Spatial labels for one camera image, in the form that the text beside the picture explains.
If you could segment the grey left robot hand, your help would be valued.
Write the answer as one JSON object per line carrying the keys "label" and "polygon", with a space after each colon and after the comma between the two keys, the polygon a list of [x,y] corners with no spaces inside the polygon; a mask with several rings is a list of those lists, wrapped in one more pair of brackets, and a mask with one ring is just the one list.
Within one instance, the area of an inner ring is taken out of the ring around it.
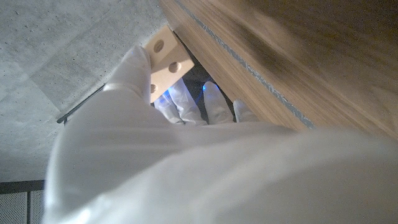
{"label": "grey left robot hand", "polygon": [[183,82],[149,95],[136,46],[58,135],[44,223],[397,222],[397,141],[232,116],[211,82],[208,121]]}

